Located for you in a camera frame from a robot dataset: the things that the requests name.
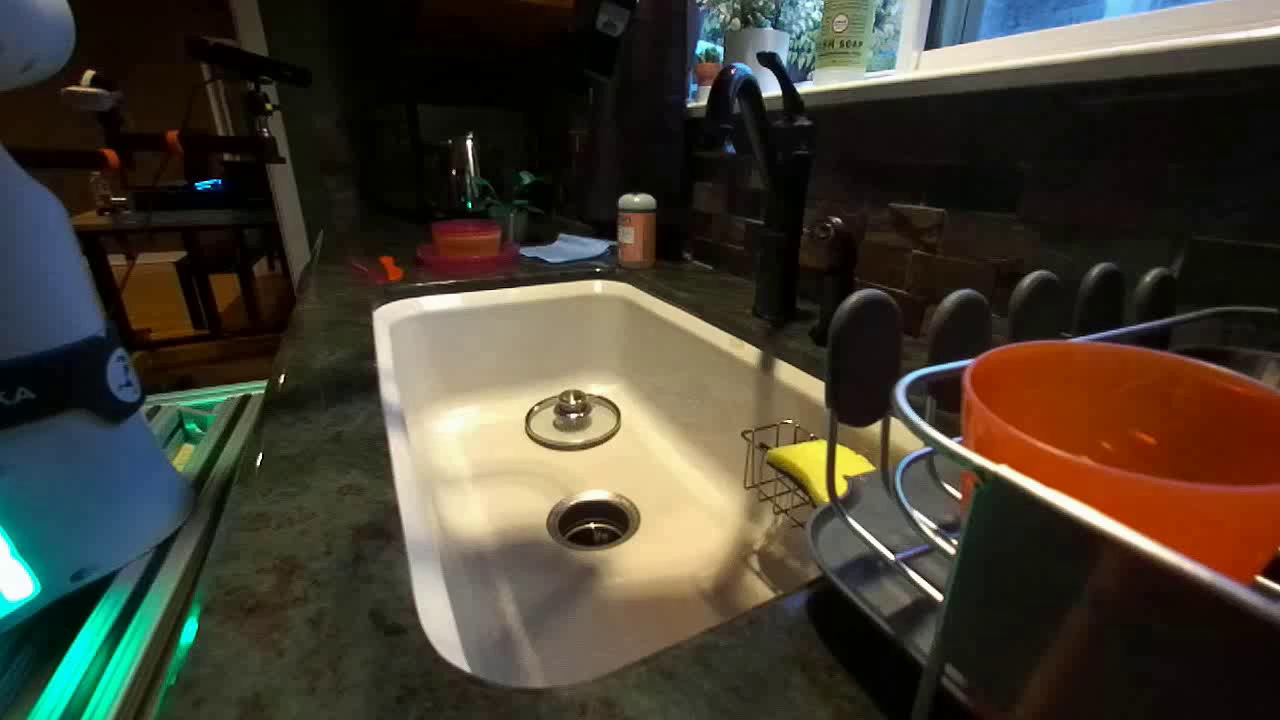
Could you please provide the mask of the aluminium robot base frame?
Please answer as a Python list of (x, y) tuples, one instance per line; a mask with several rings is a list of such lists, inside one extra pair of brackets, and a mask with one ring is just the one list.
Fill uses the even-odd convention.
[(162, 390), (145, 421), (193, 484), (152, 551), (0, 634), (0, 720), (147, 720), (201, 641), (197, 579), (262, 411), (265, 380)]

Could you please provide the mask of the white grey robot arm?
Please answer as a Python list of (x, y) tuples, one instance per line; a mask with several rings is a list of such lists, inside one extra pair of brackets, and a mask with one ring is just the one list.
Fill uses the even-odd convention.
[(139, 416), (68, 208), (0, 147), (0, 626), (167, 540), (193, 505)]

